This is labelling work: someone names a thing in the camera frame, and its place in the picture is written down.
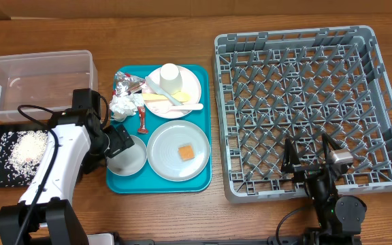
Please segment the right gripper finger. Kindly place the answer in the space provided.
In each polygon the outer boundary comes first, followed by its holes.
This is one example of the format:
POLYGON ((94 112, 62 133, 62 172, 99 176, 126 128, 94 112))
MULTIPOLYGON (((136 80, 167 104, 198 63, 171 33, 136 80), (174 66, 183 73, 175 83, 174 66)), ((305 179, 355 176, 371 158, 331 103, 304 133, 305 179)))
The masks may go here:
POLYGON ((282 173, 294 173, 301 166, 297 151, 291 140, 287 138, 284 142, 284 157, 281 165, 282 173))
POLYGON ((323 153, 325 155, 326 163, 335 163, 333 158, 329 155, 332 150, 340 150, 341 146, 335 142, 335 140, 327 133, 321 135, 323 142, 323 153))

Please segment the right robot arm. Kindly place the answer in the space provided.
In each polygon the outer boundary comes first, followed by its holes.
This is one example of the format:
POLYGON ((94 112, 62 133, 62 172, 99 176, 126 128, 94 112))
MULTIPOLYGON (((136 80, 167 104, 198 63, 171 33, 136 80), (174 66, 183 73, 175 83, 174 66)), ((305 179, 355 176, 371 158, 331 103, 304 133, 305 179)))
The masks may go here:
POLYGON ((366 204, 352 195, 339 195, 336 181, 353 165, 353 156, 335 140, 322 134, 324 161, 303 166, 292 141, 284 143, 281 172, 292 174, 292 182, 302 183, 311 206, 315 209, 318 227, 305 229, 297 244, 360 244, 361 224, 366 204))

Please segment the small grey bowl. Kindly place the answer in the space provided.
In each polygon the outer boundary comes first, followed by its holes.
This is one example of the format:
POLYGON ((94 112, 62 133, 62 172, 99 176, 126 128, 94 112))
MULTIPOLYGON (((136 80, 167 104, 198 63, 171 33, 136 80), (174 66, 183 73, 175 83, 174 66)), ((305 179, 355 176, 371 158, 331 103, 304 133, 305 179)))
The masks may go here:
POLYGON ((130 176, 138 173, 147 161, 147 147, 137 136, 132 135, 134 145, 113 158, 107 158, 107 168, 118 176, 130 176))

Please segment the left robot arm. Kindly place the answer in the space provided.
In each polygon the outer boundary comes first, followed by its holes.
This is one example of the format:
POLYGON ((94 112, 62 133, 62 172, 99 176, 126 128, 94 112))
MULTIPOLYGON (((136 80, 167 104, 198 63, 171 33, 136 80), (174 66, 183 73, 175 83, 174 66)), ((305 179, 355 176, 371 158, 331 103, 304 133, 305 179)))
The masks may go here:
POLYGON ((16 205, 0 209, 3 244, 122 244, 117 232, 86 234, 71 204, 78 178, 134 145, 123 126, 101 119, 104 100, 76 89, 71 108, 53 111, 43 124, 50 143, 35 177, 16 205))

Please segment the white rice pile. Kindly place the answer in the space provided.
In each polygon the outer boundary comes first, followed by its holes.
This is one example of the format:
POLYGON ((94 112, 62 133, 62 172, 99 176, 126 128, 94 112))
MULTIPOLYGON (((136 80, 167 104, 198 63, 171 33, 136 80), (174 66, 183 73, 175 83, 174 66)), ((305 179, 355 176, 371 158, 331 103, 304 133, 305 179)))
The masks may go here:
POLYGON ((4 133, 0 142, 0 187, 29 186, 47 145, 47 131, 4 133))

